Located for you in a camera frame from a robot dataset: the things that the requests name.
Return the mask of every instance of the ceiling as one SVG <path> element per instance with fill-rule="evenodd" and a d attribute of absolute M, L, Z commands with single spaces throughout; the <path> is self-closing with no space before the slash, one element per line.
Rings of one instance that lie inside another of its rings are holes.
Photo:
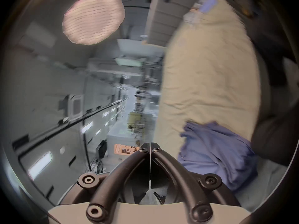
<path fill-rule="evenodd" d="M 74 44 L 63 34 L 64 14 L 76 1 L 40 0 L 39 4 L 32 4 L 20 19 L 18 30 L 14 31 L 11 42 L 42 55 L 53 64 L 66 63 L 81 71 L 84 67 L 87 69 L 90 59 L 106 65 L 117 65 L 114 58 L 146 58 L 143 62 L 154 63 L 161 60 L 163 49 L 141 43 L 140 36 L 144 35 L 150 6 L 146 0 L 122 0 L 125 8 L 124 21 L 109 38 L 95 45 Z M 29 33 L 32 24 L 35 28 Z M 43 37 L 41 43 L 40 36 L 48 37 L 49 42 L 45 43 L 46 39 Z M 98 71 L 95 75 L 113 80 L 113 72 L 100 75 Z"/>

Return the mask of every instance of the white panel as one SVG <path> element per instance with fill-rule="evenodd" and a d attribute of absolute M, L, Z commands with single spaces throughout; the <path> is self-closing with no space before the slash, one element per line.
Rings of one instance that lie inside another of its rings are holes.
<path fill-rule="evenodd" d="M 119 49 L 121 53 L 130 56 L 137 57 L 151 57 L 162 56 L 164 48 L 150 46 L 144 44 L 142 41 L 130 40 L 130 39 L 117 39 Z"/>
<path fill-rule="evenodd" d="M 25 34 L 49 48 L 52 48 L 55 44 L 55 41 L 57 40 L 57 38 L 46 28 L 42 27 L 34 21 L 30 23 Z"/>

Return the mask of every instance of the round ceiling lamp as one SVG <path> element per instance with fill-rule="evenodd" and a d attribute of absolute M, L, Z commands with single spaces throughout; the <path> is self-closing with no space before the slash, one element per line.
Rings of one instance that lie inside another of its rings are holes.
<path fill-rule="evenodd" d="M 63 33 L 73 43 L 96 44 L 114 33 L 124 18 L 121 0 L 79 0 L 64 15 Z"/>

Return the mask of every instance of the beige surface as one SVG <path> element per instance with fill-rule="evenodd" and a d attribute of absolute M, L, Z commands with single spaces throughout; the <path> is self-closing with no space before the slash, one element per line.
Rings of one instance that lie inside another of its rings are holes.
<path fill-rule="evenodd" d="M 61 205 L 52 208 L 49 214 L 61 224 L 90 224 L 86 217 L 89 203 Z M 239 224 L 250 213 L 242 207 L 211 203 L 212 218 L 205 224 Z M 56 224 L 49 218 L 50 224 Z M 188 224 L 183 203 L 165 205 L 135 205 L 117 203 L 112 224 Z"/>
<path fill-rule="evenodd" d="M 187 120 L 220 125 L 251 140 L 260 106 L 256 55 L 225 0 L 191 27 L 183 23 L 166 52 L 154 142 L 177 157 Z"/>

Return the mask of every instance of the black pole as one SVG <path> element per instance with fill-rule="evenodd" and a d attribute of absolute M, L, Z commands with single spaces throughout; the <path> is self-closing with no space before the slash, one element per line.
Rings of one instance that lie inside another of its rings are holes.
<path fill-rule="evenodd" d="M 86 135 L 85 134 L 83 134 L 83 141 L 84 141 L 84 150 L 85 150 L 85 155 L 86 155 L 86 159 L 87 159 L 87 162 L 88 162 L 89 171 L 91 172 L 92 168 L 91 168 L 90 162 L 89 162 L 88 151 L 87 151 L 87 143 L 86 143 Z"/>

